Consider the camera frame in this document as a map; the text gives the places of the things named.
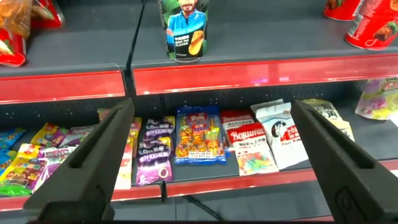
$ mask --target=chip canister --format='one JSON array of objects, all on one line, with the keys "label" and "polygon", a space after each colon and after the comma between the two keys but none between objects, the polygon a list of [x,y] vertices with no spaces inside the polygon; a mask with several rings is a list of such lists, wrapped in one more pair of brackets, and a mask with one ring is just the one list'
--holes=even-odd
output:
[{"label": "chip canister", "polygon": [[158,0],[167,55],[178,62],[201,59],[207,47],[209,0]]}]

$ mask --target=cable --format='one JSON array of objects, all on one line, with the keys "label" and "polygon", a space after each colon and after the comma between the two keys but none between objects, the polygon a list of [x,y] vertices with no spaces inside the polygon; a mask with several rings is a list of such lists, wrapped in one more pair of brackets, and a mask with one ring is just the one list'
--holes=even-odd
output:
[{"label": "cable", "polygon": [[186,195],[186,196],[183,196],[182,198],[191,202],[192,204],[196,205],[197,207],[201,208],[205,212],[209,213],[212,217],[215,217],[218,221],[225,221],[225,219],[220,214],[216,213],[211,208],[207,207],[206,205],[204,205],[203,203],[201,203],[199,200],[192,197],[191,195]]}]

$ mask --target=store shelf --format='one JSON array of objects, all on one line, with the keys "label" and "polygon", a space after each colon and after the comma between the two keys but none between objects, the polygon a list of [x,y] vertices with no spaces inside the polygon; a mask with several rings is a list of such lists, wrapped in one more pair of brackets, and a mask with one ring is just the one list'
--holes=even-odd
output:
[{"label": "store shelf", "polygon": [[0,104],[124,96],[141,1],[60,1],[65,26],[34,32],[27,63],[0,67]]},{"label": "store shelf", "polygon": [[207,54],[178,64],[167,57],[159,7],[149,1],[133,57],[137,94],[398,75],[398,42],[383,52],[353,47],[343,40],[351,22],[324,18],[324,6],[319,0],[210,1]]}]

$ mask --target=snack bag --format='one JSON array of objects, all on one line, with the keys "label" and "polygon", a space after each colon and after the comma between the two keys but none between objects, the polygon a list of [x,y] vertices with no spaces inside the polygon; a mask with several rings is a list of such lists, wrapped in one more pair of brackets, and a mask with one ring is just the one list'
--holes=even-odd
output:
[{"label": "snack bag", "polygon": [[266,131],[261,123],[245,124],[229,129],[228,136],[238,160],[239,175],[279,171],[267,144]]},{"label": "snack bag", "polygon": [[77,148],[77,146],[50,147],[40,150],[37,159],[45,162],[45,167],[36,181],[33,182],[32,193],[54,173],[65,159]]},{"label": "snack bag", "polygon": [[0,131],[0,148],[9,149],[25,133],[23,128]]},{"label": "snack bag", "polygon": [[96,124],[90,126],[70,128],[70,134],[65,136],[60,146],[76,146],[79,145],[92,130],[97,127]]},{"label": "snack bag", "polygon": [[340,114],[337,112],[335,106],[333,106],[332,103],[326,100],[318,100],[318,99],[309,99],[309,100],[303,100],[304,103],[312,106],[314,109],[316,109],[322,116],[324,116],[326,119],[333,119],[333,120],[339,120],[342,121],[343,118],[341,118]]},{"label": "snack bag", "polygon": [[170,137],[140,142],[137,152],[136,185],[142,186],[158,180],[173,180],[170,156],[172,154]]},{"label": "snack bag", "polygon": [[59,28],[64,22],[65,18],[56,1],[33,0],[32,27]]},{"label": "snack bag", "polygon": [[37,159],[41,146],[22,144],[16,158],[0,176],[0,195],[28,196],[46,161]]},{"label": "snack bag", "polygon": [[62,143],[67,134],[69,134],[69,129],[61,128],[52,123],[45,123],[30,143],[45,147],[57,147]]},{"label": "snack bag", "polygon": [[26,61],[25,55],[24,38],[0,28],[0,65],[21,66]]},{"label": "snack bag", "polygon": [[217,106],[177,109],[176,164],[226,164]]},{"label": "snack bag", "polygon": [[137,154],[137,137],[141,128],[141,123],[142,118],[134,118],[134,121],[131,124],[126,147],[124,148],[122,163],[120,164],[118,178],[114,185],[115,190],[131,188],[132,158],[135,158]]},{"label": "snack bag", "polygon": [[290,109],[291,104],[284,103],[259,109],[256,113],[280,170],[308,160]]},{"label": "snack bag", "polygon": [[0,28],[28,38],[31,9],[32,0],[0,0]]},{"label": "snack bag", "polygon": [[369,119],[387,120],[398,111],[398,78],[369,80],[355,113]]},{"label": "snack bag", "polygon": [[13,162],[17,156],[17,151],[0,148],[0,176]]},{"label": "snack bag", "polygon": [[221,111],[221,123],[223,124],[223,131],[226,133],[229,151],[234,151],[232,142],[228,135],[228,130],[238,128],[245,124],[252,124],[254,123],[254,119],[250,110],[225,110]]}]

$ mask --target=gray shelf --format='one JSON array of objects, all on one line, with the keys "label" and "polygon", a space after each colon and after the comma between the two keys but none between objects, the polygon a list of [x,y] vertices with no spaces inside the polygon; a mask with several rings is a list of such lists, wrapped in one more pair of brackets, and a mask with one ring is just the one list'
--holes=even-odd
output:
[{"label": "gray shelf", "polygon": [[59,1],[65,25],[27,42],[27,63],[0,67],[0,77],[115,70],[126,64],[140,0]]},{"label": "gray shelf", "polygon": [[[322,0],[210,0],[208,52],[198,64],[398,53],[347,44],[351,22],[322,16]],[[134,68],[178,65],[166,54],[165,34],[155,0],[147,3],[134,51]]]},{"label": "gray shelf", "polygon": [[[354,114],[356,102],[338,101],[334,103],[343,119],[350,122],[356,143],[377,160],[397,159],[398,127],[392,121],[374,121]],[[170,162],[174,182],[239,176],[238,163],[234,154],[228,158],[226,165],[178,166],[174,164],[173,158]],[[136,183],[137,163],[135,161],[133,166],[132,185]],[[308,160],[285,168],[281,172],[306,168],[311,168]]]}]

